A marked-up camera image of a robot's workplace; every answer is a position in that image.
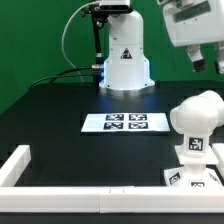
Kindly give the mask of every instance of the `black cable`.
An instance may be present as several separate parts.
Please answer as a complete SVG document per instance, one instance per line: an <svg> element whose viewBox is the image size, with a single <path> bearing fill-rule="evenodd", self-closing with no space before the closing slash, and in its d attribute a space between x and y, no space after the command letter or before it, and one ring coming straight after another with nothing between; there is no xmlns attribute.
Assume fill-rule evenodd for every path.
<svg viewBox="0 0 224 224"><path fill-rule="evenodd" d="M37 84L39 84L40 82L44 82L46 80L52 80L52 79L61 79L61 78L76 78L76 77L81 77L81 76L94 76L96 75L95 73L94 74L88 74L88 75L63 75L63 76L51 76L51 77L46 77L46 78L43 78L43 79L39 79L37 80L36 82L34 82L30 88L29 88L29 91L34 87L36 86Z"/></svg>
<svg viewBox="0 0 224 224"><path fill-rule="evenodd" d="M79 72L79 71L83 71L83 70L90 70L90 69L92 69L92 66L86 66L86 67L80 67L80 68L73 68L73 69L65 70L63 72L58 73L55 76L55 78L52 78L50 83L55 82L58 79L58 77L64 76L65 74L72 73L72 72Z"/></svg>

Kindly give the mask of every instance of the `cable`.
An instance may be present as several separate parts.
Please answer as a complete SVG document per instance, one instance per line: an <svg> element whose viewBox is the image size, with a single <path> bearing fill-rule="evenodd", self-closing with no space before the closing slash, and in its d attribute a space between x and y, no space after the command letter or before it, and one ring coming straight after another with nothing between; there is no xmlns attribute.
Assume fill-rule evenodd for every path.
<svg viewBox="0 0 224 224"><path fill-rule="evenodd" d="M61 39L61 49L62 49L62 53L63 53L63 56L64 58L66 59L66 61L73 67L73 68L76 68L76 66L69 60L68 56L66 55L66 52L65 52L65 36L66 36L66 33L67 33L67 30L68 30L68 27L69 25L71 24L73 18L78 14L79 11L81 11L83 8L87 7L87 6L90 6L90 5L95 5L97 3L99 3L100 1L95 1L95 2L90 2L88 4L85 4L83 6L81 6L79 9L77 9L73 15L70 17L70 19L68 20L65 28L64 28L64 32L63 32L63 35L62 35L62 39Z"/></svg>
<svg viewBox="0 0 224 224"><path fill-rule="evenodd" d="M65 70L63 72L60 72L59 74L56 75L57 78L53 78L50 83L53 83L54 81L56 81L59 77L61 76L64 76L68 73L72 73L72 72L79 72L79 71L83 71L83 70L90 70L92 69L91 66L88 66L88 67L81 67L81 68L72 68L72 69L69 69L69 70Z"/></svg>
<svg viewBox="0 0 224 224"><path fill-rule="evenodd" d="M34 82L28 91L30 91L34 86L36 86L37 84L39 84L40 82L44 82L46 80L52 80L52 79L61 79L61 78L76 78L76 77L80 77L80 76L94 76L94 74L90 74L90 75L63 75L63 76L50 76L50 77L46 77L43 79L39 79L36 82Z"/></svg>

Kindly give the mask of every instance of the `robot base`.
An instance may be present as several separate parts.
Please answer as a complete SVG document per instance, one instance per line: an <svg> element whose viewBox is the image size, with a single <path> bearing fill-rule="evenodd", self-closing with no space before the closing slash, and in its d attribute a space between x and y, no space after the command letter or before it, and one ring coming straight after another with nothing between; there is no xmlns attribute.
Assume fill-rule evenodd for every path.
<svg viewBox="0 0 224 224"><path fill-rule="evenodd" d="M215 171L206 168L202 175L192 175L186 172L185 167L164 171L168 187L222 187Z"/></svg>
<svg viewBox="0 0 224 224"><path fill-rule="evenodd" d="M216 172L206 168L206 164L218 164L211 147L202 158L192 158L184 154L181 146L175 146L177 157L183 167L164 171L168 187L222 187Z"/></svg>
<svg viewBox="0 0 224 224"><path fill-rule="evenodd" d="M124 98L130 98L135 96L142 96L146 94L153 93L155 90L155 83L152 81L151 85L148 85L142 89L133 89L133 90L117 90L111 89L109 87L104 87L103 85L99 86L100 93Z"/></svg>

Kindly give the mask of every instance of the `white border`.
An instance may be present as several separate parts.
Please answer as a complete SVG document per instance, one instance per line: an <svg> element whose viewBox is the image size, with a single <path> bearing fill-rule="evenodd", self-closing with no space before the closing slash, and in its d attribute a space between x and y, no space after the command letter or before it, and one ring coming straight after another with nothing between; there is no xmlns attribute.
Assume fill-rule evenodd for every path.
<svg viewBox="0 0 224 224"><path fill-rule="evenodd" d="M13 187L29 158L19 146L0 170L0 212L224 212L223 187Z"/></svg>

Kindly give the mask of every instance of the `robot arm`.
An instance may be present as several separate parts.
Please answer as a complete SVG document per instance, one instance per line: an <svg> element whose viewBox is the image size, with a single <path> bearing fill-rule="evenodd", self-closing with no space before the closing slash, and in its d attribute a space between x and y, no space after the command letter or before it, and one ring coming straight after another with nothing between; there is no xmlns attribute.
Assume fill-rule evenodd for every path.
<svg viewBox="0 0 224 224"><path fill-rule="evenodd" d="M224 74L224 1L157 0L174 47L187 47L196 72L205 69L200 44L216 43L219 73Z"/></svg>

